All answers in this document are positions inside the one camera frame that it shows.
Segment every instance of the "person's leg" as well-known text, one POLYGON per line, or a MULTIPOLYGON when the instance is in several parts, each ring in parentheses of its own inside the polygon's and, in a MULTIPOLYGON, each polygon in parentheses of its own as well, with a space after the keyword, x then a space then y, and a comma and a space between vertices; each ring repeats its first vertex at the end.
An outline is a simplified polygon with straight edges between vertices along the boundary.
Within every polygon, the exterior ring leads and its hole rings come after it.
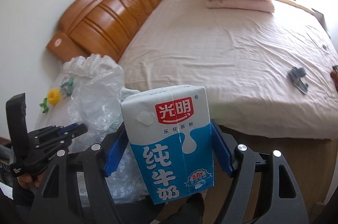
POLYGON ((204 200, 200 193, 188 198, 177 213, 172 214, 161 224, 202 224, 204 200))

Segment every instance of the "headboard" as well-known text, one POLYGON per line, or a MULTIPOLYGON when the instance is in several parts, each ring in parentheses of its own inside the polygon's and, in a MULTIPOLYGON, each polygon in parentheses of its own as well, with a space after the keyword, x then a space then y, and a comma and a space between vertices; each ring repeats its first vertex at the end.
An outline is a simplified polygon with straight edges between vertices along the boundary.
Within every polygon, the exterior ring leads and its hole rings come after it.
POLYGON ((63 62, 91 53, 119 61, 161 0, 76 0, 62 15, 47 48, 63 62))

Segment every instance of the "round sticker on headboard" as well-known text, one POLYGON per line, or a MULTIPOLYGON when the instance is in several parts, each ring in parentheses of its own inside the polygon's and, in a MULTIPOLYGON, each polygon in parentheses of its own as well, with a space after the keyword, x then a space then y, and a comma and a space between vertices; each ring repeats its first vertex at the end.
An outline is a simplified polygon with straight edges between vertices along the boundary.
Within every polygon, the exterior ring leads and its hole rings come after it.
POLYGON ((54 43, 55 47, 58 47, 61 44, 61 42, 62 42, 61 38, 57 39, 54 43))

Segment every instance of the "red brand logo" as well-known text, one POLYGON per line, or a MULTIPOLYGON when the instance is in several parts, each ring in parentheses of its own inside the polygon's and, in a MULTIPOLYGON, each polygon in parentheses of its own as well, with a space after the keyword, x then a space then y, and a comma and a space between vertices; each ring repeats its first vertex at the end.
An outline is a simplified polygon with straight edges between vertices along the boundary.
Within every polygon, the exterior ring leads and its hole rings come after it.
POLYGON ((191 97, 155 105, 157 119, 161 124, 177 124, 194 114, 191 97))

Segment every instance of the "silver screw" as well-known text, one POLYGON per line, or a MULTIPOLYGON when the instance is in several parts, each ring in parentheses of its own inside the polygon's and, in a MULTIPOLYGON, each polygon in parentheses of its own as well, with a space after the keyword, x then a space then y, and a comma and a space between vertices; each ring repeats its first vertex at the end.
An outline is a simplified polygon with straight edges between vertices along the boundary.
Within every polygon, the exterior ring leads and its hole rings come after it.
POLYGON ((98 151, 101 148, 100 144, 94 144, 92 145, 92 150, 93 151, 98 151))
POLYGON ((237 148, 240 150, 240 151, 246 151, 248 149, 248 147, 244 144, 239 144, 237 146, 237 148))
POLYGON ((281 157, 282 156, 282 153, 278 150, 274 150, 273 151, 273 155, 276 156, 276 157, 281 157))
POLYGON ((57 153, 56 153, 57 156, 64 156, 65 155, 65 151, 64 150, 59 150, 57 153))

